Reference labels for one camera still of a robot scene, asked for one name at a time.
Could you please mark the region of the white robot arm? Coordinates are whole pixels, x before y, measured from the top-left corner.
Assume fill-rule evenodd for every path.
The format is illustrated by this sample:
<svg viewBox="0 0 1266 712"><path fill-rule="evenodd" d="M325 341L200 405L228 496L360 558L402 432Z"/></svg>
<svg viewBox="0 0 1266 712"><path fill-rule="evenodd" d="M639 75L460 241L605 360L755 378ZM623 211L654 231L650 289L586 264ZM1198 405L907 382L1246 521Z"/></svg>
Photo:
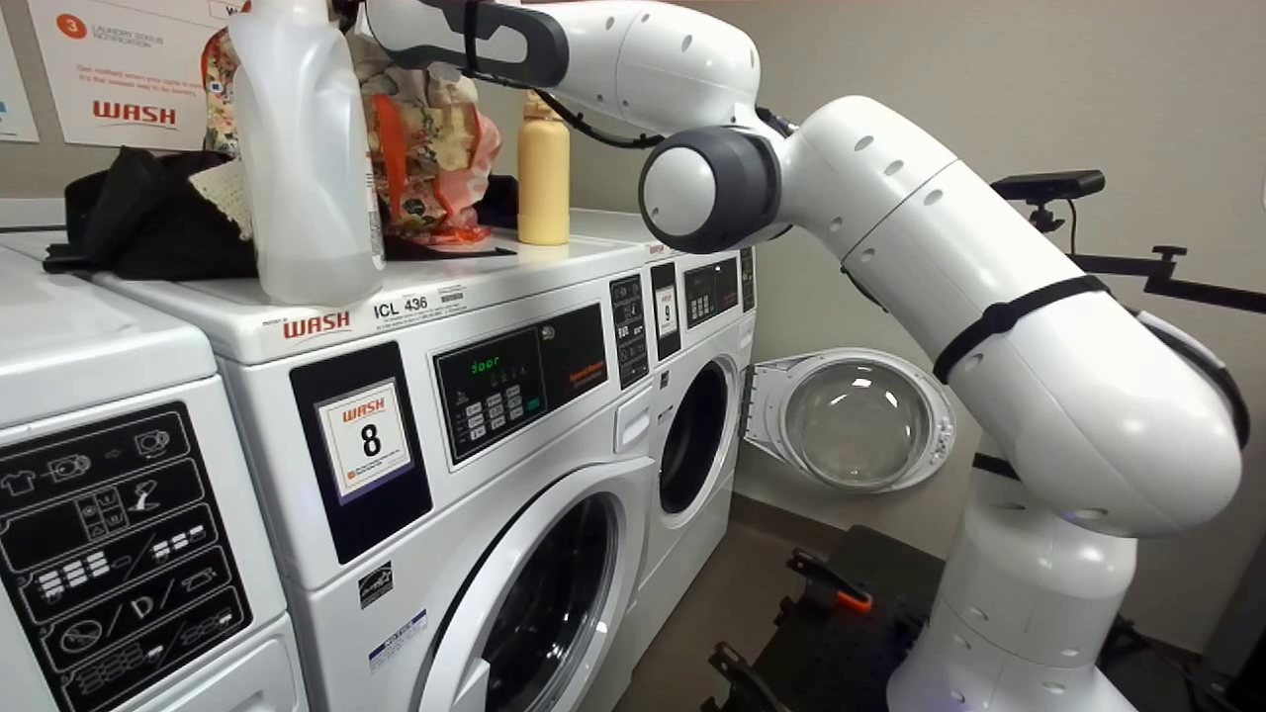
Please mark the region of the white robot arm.
<svg viewBox="0 0 1266 712"><path fill-rule="evenodd" d="M842 95L787 128L759 49L664 0L360 0L394 65L451 65L656 137L637 211L675 254L815 232L982 428L971 504L890 712L1134 712L1101 667L1150 535L1219 519L1241 435L1163 343L971 166Z"/></svg>

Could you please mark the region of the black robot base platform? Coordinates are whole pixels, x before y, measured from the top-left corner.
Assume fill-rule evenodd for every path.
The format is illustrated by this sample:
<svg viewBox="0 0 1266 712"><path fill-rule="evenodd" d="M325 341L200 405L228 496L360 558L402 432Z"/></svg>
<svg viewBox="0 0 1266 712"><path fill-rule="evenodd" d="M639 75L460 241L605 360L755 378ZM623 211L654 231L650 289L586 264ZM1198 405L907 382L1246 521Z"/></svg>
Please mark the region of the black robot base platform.
<svg viewBox="0 0 1266 712"><path fill-rule="evenodd" d="M928 617L941 562L871 525L837 535L817 562L871 588L873 612L837 608L825 585L797 575L755 657L729 642L709 651L725 694L701 712L884 712L884 683Z"/></svg>

